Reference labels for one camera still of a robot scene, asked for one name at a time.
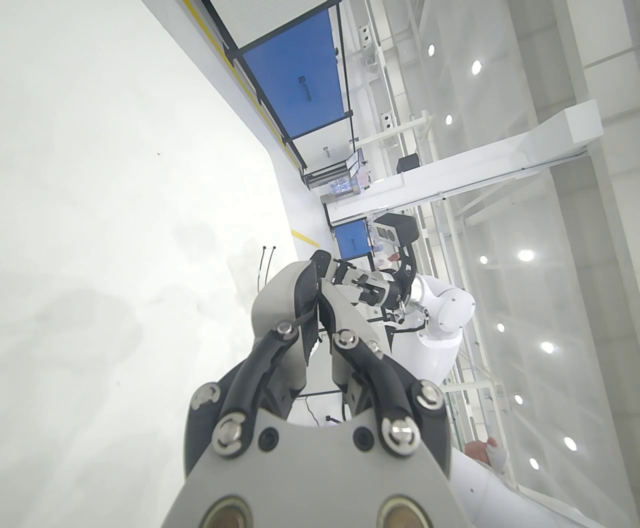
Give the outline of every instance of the black cord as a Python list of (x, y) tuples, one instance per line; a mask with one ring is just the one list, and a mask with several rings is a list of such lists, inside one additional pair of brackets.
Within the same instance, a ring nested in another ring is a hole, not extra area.
[(267, 249), (267, 246), (262, 246), (262, 256), (260, 257), (260, 267), (258, 268), (258, 293), (260, 293), (260, 272), (262, 271), (262, 261), (264, 260), (264, 252)]
[(424, 323), (422, 323), (420, 326), (416, 327), (416, 328), (394, 328), (393, 329), (393, 333), (411, 333), (411, 332), (419, 332), (421, 330), (424, 330), (427, 326), (427, 322), (425, 321)]
[(314, 421), (316, 422), (316, 425), (318, 427), (320, 427), (320, 423), (318, 423), (318, 420), (316, 420), (316, 416), (311, 412), (311, 409), (309, 408), (309, 401), (308, 401), (309, 396), (307, 396), (305, 398), (305, 403), (307, 404), (307, 410), (311, 413), (311, 416), (313, 416)]
[(307, 394), (298, 394), (298, 396), (296, 396), (296, 398), (306, 398), (309, 396), (323, 396), (325, 394), (337, 394), (338, 392), (342, 392), (339, 388), (335, 389), (335, 390), (323, 390), (320, 392), (309, 392)]
[(267, 284), (267, 281), (269, 280), (269, 267), (271, 265), (271, 259), (273, 258), (273, 252), (276, 250), (276, 246), (272, 247), (271, 249), (271, 255), (269, 255), (269, 263), (267, 264), (267, 273), (264, 276), (264, 283)]

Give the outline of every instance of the blue panel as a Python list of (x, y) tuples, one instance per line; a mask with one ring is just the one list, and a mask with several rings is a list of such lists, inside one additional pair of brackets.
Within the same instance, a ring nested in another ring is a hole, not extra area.
[(339, 225), (334, 228), (334, 231), (341, 258), (361, 257), (371, 251), (367, 224), (364, 220)]
[(244, 54), (289, 137), (344, 116), (328, 11)]

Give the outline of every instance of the yellow floor line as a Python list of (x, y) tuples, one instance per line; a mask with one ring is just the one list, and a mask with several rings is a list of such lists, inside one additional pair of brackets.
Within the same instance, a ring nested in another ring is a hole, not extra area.
[(216, 51), (218, 52), (218, 55), (220, 55), (220, 57), (222, 58), (222, 60), (225, 62), (225, 64), (227, 65), (227, 67), (231, 70), (231, 73), (233, 73), (234, 77), (236, 78), (236, 80), (238, 81), (238, 83), (240, 84), (240, 86), (243, 87), (243, 90), (246, 92), (247, 96), (249, 97), (249, 100), (253, 103), (253, 105), (257, 108), (258, 112), (260, 113), (260, 115), (262, 116), (262, 119), (264, 120), (265, 123), (267, 123), (267, 126), (271, 129), (271, 132), (273, 133), (274, 137), (280, 142), (280, 144), (283, 147), (283, 150), (287, 153), (287, 156), (289, 156), (289, 159), (291, 160), (291, 163), (293, 163), (293, 165), (296, 166), (296, 168), (300, 168), (300, 164), (297, 162), (297, 160), (293, 157), (293, 155), (289, 152), (289, 150), (287, 149), (287, 147), (285, 146), (285, 144), (282, 141), (282, 138), (280, 137), (280, 134), (278, 133), (278, 131), (276, 130), (276, 128), (273, 126), (273, 123), (271, 123), (271, 120), (267, 117), (267, 115), (265, 114), (264, 110), (262, 109), (262, 107), (258, 104), (257, 99), (255, 98), (253, 92), (243, 83), (242, 77), (240, 77), (240, 74), (236, 71), (236, 69), (233, 67), (233, 64), (231, 64), (231, 62), (229, 62), (229, 59), (227, 59), (227, 55), (225, 55), (225, 52), (223, 51), (223, 49), (220, 47), (220, 45), (216, 42), (216, 39), (213, 38), (213, 35), (211, 34), (211, 32), (209, 31), (209, 28), (207, 27), (207, 25), (204, 23), (204, 21), (202, 20), (202, 17), (200, 16), (200, 14), (196, 11), (196, 9), (193, 7), (193, 5), (191, 4), (191, 1), (189, 0), (182, 0), (182, 3), (184, 3), (184, 5), (187, 7), (187, 9), (189, 10), (189, 13), (191, 13), (191, 16), (194, 18), (194, 20), (198, 23), (198, 25), (200, 26), (200, 29), (204, 32), (205, 35), (207, 35), (207, 38), (209, 39), (209, 41), (213, 44), (213, 47), (216, 49)]
[(298, 231), (296, 231), (295, 229), (291, 230), (291, 234), (298, 240), (302, 240), (303, 242), (312, 245), (314, 248), (320, 249), (320, 244), (318, 244), (317, 242), (313, 242), (311, 238), (305, 237), (302, 233), (298, 233)]

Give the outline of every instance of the metal frame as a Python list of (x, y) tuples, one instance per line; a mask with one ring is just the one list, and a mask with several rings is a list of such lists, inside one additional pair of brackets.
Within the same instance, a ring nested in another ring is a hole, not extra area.
[[(227, 29), (225, 23), (222, 21), (222, 19), (220, 18), (220, 15), (218, 15), (218, 12), (216, 11), (215, 7), (209, 0), (200, 0), (200, 3), (206, 9), (207, 13), (211, 17), (211, 20), (213, 21), (213, 24), (216, 26), (216, 29), (220, 33), (220, 37), (222, 37), (222, 42), (226, 47), (225, 54), (227, 55), (227, 59), (234, 67), (235, 67), (234, 60), (236, 60), (238, 64), (240, 64), (240, 67), (242, 68), (243, 73), (245, 74), (246, 78), (249, 80), (249, 82), (253, 86), (253, 89), (255, 90), (255, 95), (258, 98), (258, 103), (263, 104), (264, 107), (267, 109), (267, 111), (271, 115), (271, 118), (273, 119), (276, 126), (280, 130), (282, 142), (287, 143), (287, 139), (289, 136), (287, 134), (286, 128), (282, 124), (282, 121), (278, 117), (278, 114), (276, 114), (276, 111), (273, 109), (273, 105), (271, 105), (269, 98), (264, 93), (264, 90), (260, 86), (260, 83), (258, 83), (258, 80), (255, 78), (253, 72), (251, 71), (251, 68), (249, 68), (249, 65), (244, 60), (244, 57), (242, 55), (237, 54), (238, 46), (236, 44), (236, 41), (233, 39), (233, 37), (229, 33), (229, 30)], [(298, 152), (298, 149), (296, 148), (296, 146), (293, 144), (289, 144), (289, 148), (291, 148), (295, 156), (298, 158), (298, 161), (300, 162), (300, 165), (302, 165), (303, 170), (307, 168), (307, 164), (305, 163), (305, 160), (302, 158), (302, 156)]]
[[(347, 77), (347, 63), (346, 63), (346, 59), (345, 59), (345, 56), (344, 56), (344, 38), (343, 38), (343, 34), (342, 34), (342, 18), (340, 16), (340, 2), (341, 2), (341, 0), (327, 0), (326, 2), (320, 4), (319, 6), (316, 6), (315, 8), (307, 11), (306, 13), (303, 13), (299, 17), (296, 17), (295, 19), (290, 20), (286, 24), (283, 24), (279, 28), (276, 28), (273, 31), (270, 31), (269, 33), (266, 33), (265, 35), (262, 35), (261, 37), (257, 38), (256, 40), (250, 42), (249, 44), (246, 44), (246, 45), (242, 46), (242, 48), (238, 48), (235, 40), (231, 36), (231, 33), (229, 33), (229, 30), (227, 29), (225, 23), (222, 21), (222, 18), (220, 17), (220, 15), (216, 11), (215, 7), (210, 2), (210, 0), (200, 0), (200, 3), (205, 8), (207, 13), (211, 17), (211, 20), (213, 21), (213, 24), (215, 25), (216, 29), (220, 33), (220, 37), (221, 37), (221, 39), (223, 41), (223, 44), (224, 44), (224, 46), (226, 48), (225, 49), (225, 54), (227, 55), (227, 59), (229, 60), (229, 62), (234, 67), (235, 67), (234, 61), (238, 62), (238, 64), (240, 65), (240, 67), (241, 67), (241, 69), (243, 71), (243, 73), (245, 74), (245, 76), (247, 77), (249, 82), (252, 84), (253, 89), (255, 90), (256, 97), (258, 98), (258, 103), (263, 104), (264, 107), (269, 112), (269, 114), (271, 115), (271, 118), (273, 119), (275, 125), (280, 130), (280, 134), (282, 136), (282, 142), (285, 143), (286, 145), (288, 145), (289, 148), (291, 148), (291, 150), (293, 151), (294, 155), (296, 156), (296, 158), (300, 162), (300, 165), (302, 167), (302, 171), (303, 172), (307, 169), (307, 164), (306, 164), (304, 158), (302, 157), (302, 155), (300, 154), (300, 152), (298, 152), (298, 149), (296, 148), (296, 145), (293, 143), (293, 140), (298, 139), (298, 138), (300, 138), (300, 137), (302, 137), (302, 136), (304, 136), (306, 134), (310, 134), (312, 132), (316, 132), (316, 131), (318, 131), (320, 129), (323, 129), (323, 128), (329, 126), (329, 125), (333, 125), (333, 124), (335, 124), (335, 123), (337, 123), (337, 122), (339, 122), (339, 121), (341, 121), (343, 119), (347, 119), (348, 118), (349, 119), (349, 124), (351, 126), (351, 145), (352, 145), (352, 148), (353, 148), (354, 152), (355, 152), (355, 149), (356, 149), (356, 147), (355, 147), (355, 137), (353, 135), (353, 110), (351, 109), (351, 97), (349, 96), (349, 79)], [(253, 72), (251, 71), (251, 68), (249, 67), (249, 64), (247, 64), (246, 60), (244, 59), (244, 55), (243, 54), (245, 52), (249, 51), (249, 50), (252, 50), (252, 49), (256, 48), (260, 44), (263, 44), (264, 42), (267, 42), (268, 40), (272, 39), (273, 37), (278, 36), (281, 33), (284, 33), (288, 29), (291, 29), (291, 28), (297, 26), (301, 22), (304, 22), (305, 20), (308, 20), (309, 18), (317, 15), (318, 13), (321, 13), (322, 11), (325, 11), (325, 10), (329, 10), (332, 7), (335, 7), (337, 21), (338, 21), (338, 33), (339, 33), (339, 37), (340, 37), (340, 53), (342, 54), (342, 69), (343, 69), (343, 72), (344, 72), (344, 89), (345, 89), (346, 96), (347, 96), (347, 111), (344, 113), (344, 116), (342, 116), (342, 117), (340, 117), (340, 118), (338, 118), (336, 120), (333, 120), (333, 121), (331, 121), (329, 123), (325, 123), (324, 125), (316, 127), (314, 129), (311, 129), (311, 130), (309, 130), (307, 132), (304, 132), (303, 134), (298, 134), (297, 136), (290, 137), (289, 133), (287, 132), (287, 129), (284, 127), (284, 124), (282, 123), (282, 121), (280, 120), (278, 115), (276, 114), (276, 111), (273, 108), (273, 105), (271, 104), (271, 102), (269, 101), (269, 98), (264, 93), (264, 90), (260, 86), (260, 83), (258, 82), (258, 80), (255, 78)]]

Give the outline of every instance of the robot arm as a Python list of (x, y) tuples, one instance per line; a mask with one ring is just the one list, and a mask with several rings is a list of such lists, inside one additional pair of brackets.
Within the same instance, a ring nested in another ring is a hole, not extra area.
[[(267, 284), (251, 353), (193, 396), (186, 482), (163, 527), (468, 527), (447, 481), (442, 393), (380, 354), (366, 319), (315, 269), (295, 262)], [(286, 422), (318, 317), (353, 415), (330, 428)]]

